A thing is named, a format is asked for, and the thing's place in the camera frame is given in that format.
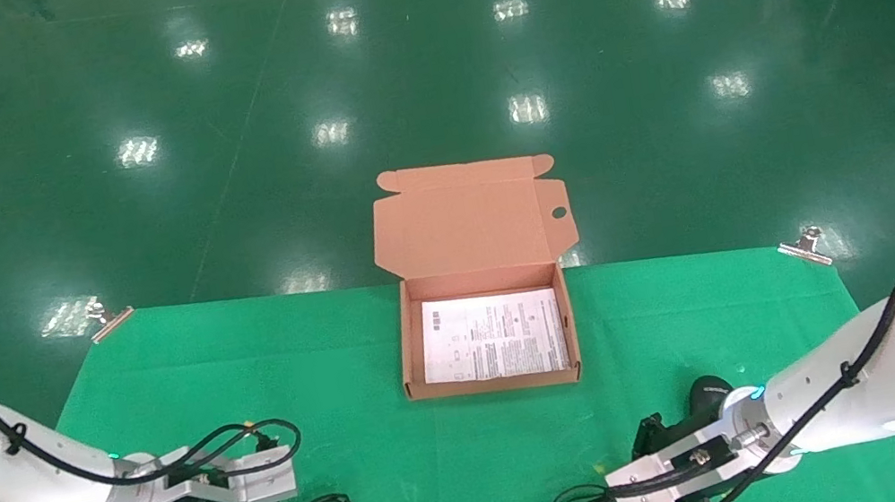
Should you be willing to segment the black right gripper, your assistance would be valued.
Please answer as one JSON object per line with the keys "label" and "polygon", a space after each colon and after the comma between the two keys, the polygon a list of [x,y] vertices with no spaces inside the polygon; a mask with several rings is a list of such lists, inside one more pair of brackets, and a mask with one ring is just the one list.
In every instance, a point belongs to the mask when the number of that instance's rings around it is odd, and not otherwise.
{"label": "black right gripper", "polygon": [[669,458],[705,449],[709,452],[728,448],[726,415],[718,409],[697,412],[682,422],[665,426],[662,415],[654,413],[639,423],[632,450],[633,459],[652,456],[667,447]]}

